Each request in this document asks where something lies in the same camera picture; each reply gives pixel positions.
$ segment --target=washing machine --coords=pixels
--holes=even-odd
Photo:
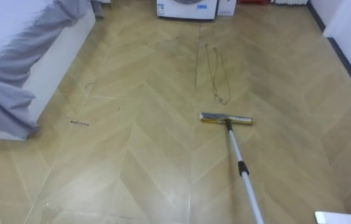
[[[214,19],[217,0],[157,0],[157,16]]]

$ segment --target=mop head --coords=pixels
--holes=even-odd
[[[226,120],[231,121],[234,124],[249,124],[253,125],[255,122],[253,118],[243,117],[243,116],[232,116],[227,114],[213,114],[213,113],[200,113],[200,120],[203,122],[209,123],[217,123],[222,124],[225,123]]]

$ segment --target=silver mop pole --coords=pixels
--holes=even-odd
[[[232,148],[235,152],[236,158],[238,159],[238,168],[242,178],[243,183],[245,184],[246,191],[249,196],[250,206],[253,211],[253,214],[256,219],[256,224],[264,224],[263,216],[261,215],[260,208],[257,204],[255,192],[253,187],[251,186],[249,179],[249,171],[246,167],[246,164],[243,162],[242,155],[240,154],[238,143],[236,142],[235,135],[233,134],[232,125],[229,120],[225,120],[225,124],[227,125],[228,134],[230,136]]]

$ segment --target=beige tile floor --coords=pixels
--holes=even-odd
[[[253,223],[225,128],[199,111],[256,119],[235,134],[267,223],[351,212],[351,80],[305,7],[104,10],[41,130],[0,141],[0,223]]]

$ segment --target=cable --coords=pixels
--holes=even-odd
[[[214,70],[214,75],[213,75],[212,69],[210,68],[210,57],[208,56],[208,48],[207,47],[208,47],[208,44],[205,45],[205,48],[206,48],[206,56],[207,56],[207,66],[208,66],[208,70],[210,72],[210,78],[212,80],[212,93],[213,93],[213,96],[214,96],[214,100],[218,100],[218,102],[220,102],[222,105],[227,105],[230,102],[230,100],[231,100],[231,86],[230,86],[230,82],[228,80],[228,73],[227,73],[227,71],[225,70],[225,67],[224,67],[223,57],[218,52],[217,48],[213,47],[213,50],[215,52],[215,70]],[[225,80],[227,81],[228,97],[227,97],[226,100],[218,95],[217,86],[215,84],[215,78],[217,76],[219,59],[221,60],[221,67],[224,70]]]

